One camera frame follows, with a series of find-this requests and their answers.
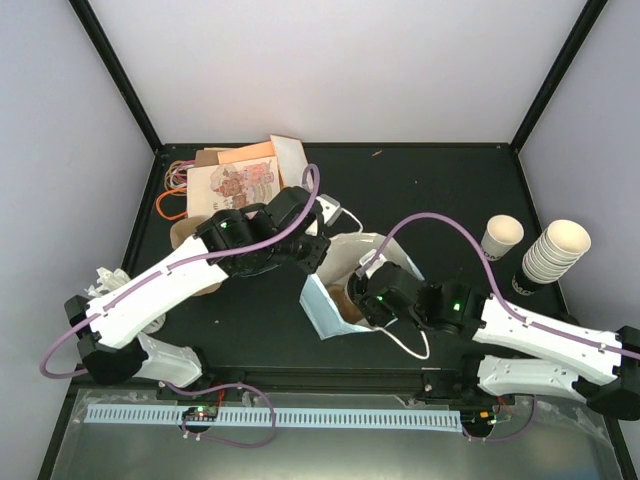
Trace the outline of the single brown pulp cup carrier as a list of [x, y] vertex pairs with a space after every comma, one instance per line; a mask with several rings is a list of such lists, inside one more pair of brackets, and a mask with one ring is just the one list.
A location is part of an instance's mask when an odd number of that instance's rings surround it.
[[341, 318], [348, 324], [358, 324], [366, 321], [365, 316], [350, 299], [347, 287], [339, 284], [332, 284], [327, 287], [327, 292], [334, 302]]

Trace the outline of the light blue paper bag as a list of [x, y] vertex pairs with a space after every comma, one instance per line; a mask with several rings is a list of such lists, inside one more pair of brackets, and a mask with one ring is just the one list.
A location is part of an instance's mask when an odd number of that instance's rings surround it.
[[331, 238], [331, 245], [324, 262], [314, 274], [307, 277], [302, 288], [300, 304], [304, 313], [322, 340], [350, 334], [379, 332], [386, 335], [411, 357], [421, 361], [427, 360], [430, 357], [430, 346], [425, 332], [420, 333], [424, 351], [418, 353], [389, 331], [389, 327], [397, 323], [398, 319], [386, 327], [375, 327], [371, 326], [367, 320], [352, 325], [341, 318], [327, 292], [327, 287], [332, 284], [346, 286], [352, 300], [354, 288], [360, 280], [355, 274], [355, 270], [359, 267], [359, 259], [370, 250], [376, 250], [384, 240], [381, 234], [366, 233], [362, 222], [350, 211], [344, 209], [343, 213], [357, 224], [358, 229], [351, 233], [337, 234]]

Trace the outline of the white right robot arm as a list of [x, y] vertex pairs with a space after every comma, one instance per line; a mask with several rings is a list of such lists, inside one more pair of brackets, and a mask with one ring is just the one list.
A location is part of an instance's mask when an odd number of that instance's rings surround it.
[[422, 333], [444, 332], [521, 353], [486, 355], [454, 379], [457, 396], [479, 402], [487, 394], [573, 399], [624, 421], [639, 418], [639, 332], [583, 328], [500, 301], [464, 284], [429, 283], [384, 261], [347, 282], [349, 300], [373, 327], [398, 320]]

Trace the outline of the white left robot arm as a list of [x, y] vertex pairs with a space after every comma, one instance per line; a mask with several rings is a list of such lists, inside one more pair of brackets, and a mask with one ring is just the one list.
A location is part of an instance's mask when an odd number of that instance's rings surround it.
[[215, 376], [202, 357], [190, 347], [150, 337], [145, 328], [229, 278], [259, 275], [287, 263], [315, 273], [330, 245], [324, 230], [338, 215], [326, 197], [287, 187], [267, 204], [216, 212], [173, 253], [116, 290], [93, 300], [68, 300], [70, 321], [89, 322], [77, 334], [84, 368], [99, 385], [138, 377], [167, 381], [193, 399], [207, 397]]

